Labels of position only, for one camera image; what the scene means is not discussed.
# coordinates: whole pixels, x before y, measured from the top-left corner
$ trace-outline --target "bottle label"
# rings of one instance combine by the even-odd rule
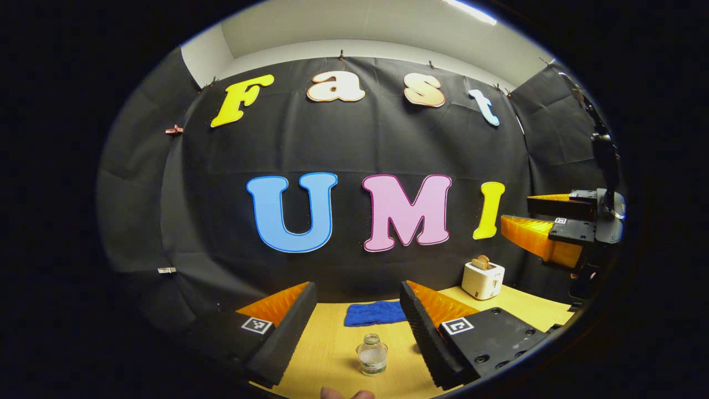
[[[362,363],[362,373],[365,374],[379,374],[386,369],[386,359],[378,363]]]

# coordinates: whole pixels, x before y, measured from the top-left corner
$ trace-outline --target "black fabric backdrop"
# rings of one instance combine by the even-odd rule
[[[307,99],[312,76],[329,70],[355,73],[366,96],[358,102]],[[411,72],[436,77],[446,103],[440,108],[410,104],[403,96],[403,77]],[[254,104],[241,105],[241,120],[209,126],[226,87],[266,74],[275,82],[261,88]],[[518,92],[524,98],[524,88],[514,91],[513,100]],[[500,126],[485,122],[467,94],[470,89],[480,89],[490,99]],[[498,215],[520,216],[529,216],[528,195],[602,187],[602,180],[596,179],[600,171],[588,160],[590,142],[588,148],[564,152],[583,141],[583,127],[575,128],[575,139],[564,140],[557,133],[564,125],[553,135],[544,124],[536,127],[534,119],[530,122],[533,109],[523,110],[487,84],[427,65],[381,58],[283,62],[198,90],[175,50],[118,116],[99,175],[99,220],[107,253],[157,327],[172,331],[217,306],[241,306],[306,280],[318,284],[320,302],[395,298],[398,283],[405,279],[440,290],[459,285],[463,264],[481,253],[505,266],[506,285],[570,302],[568,273],[562,276],[540,266],[539,258],[499,232],[484,240],[471,235],[480,220],[484,182],[506,186]],[[541,93],[563,97],[560,92]],[[573,106],[558,103],[556,116],[568,114]],[[547,118],[545,123],[559,122]],[[592,126],[583,117],[567,124],[572,123]],[[184,134],[165,135],[173,124],[184,126]],[[570,175],[564,166],[551,168],[556,174],[544,177],[547,164],[558,167],[578,160],[576,168],[568,169]],[[331,192],[329,242],[310,253],[268,247],[257,233],[246,183],[265,175],[287,178],[286,227],[305,232],[311,217],[308,195],[297,182],[311,172],[338,176]],[[372,204],[362,180],[379,173],[395,175],[410,200],[425,176],[449,175],[448,241],[405,247],[390,227],[396,246],[366,252],[362,244],[370,237]],[[569,183],[553,185],[556,179]],[[157,268],[169,266],[177,273],[157,274]]]

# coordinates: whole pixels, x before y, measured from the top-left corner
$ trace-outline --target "glass bottle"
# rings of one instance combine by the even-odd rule
[[[364,343],[357,347],[362,374],[374,376],[383,373],[386,370],[386,352],[388,350],[387,345],[379,340],[379,335],[365,335]]]

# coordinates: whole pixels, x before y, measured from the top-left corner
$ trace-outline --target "letter u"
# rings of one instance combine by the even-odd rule
[[[281,252],[314,251],[325,245],[333,233],[330,189],[337,184],[337,176],[308,173],[301,176],[299,183],[308,190],[311,205],[311,229],[303,234],[291,233],[283,221],[281,193],[288,187],[285,177],[256,177],[246,184],[246,190],[254,198],[254,216],[261,240]]]

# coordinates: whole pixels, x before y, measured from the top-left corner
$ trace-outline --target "ceiling light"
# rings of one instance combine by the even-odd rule
[[[496,19],[492,18],[491,16],[487,15],[486,13],[484,13],[482,11],[478,11],[465,3],[461,3],[460,1],[456,1],[456,0],[442,0],[442,1],[450,4],[451,6],[457,8],[461,11],[467,12],[468,14],[474,16],[475,18],[479,19],[480,21],[487,22],[490,25],[495,25],[497,23]]]

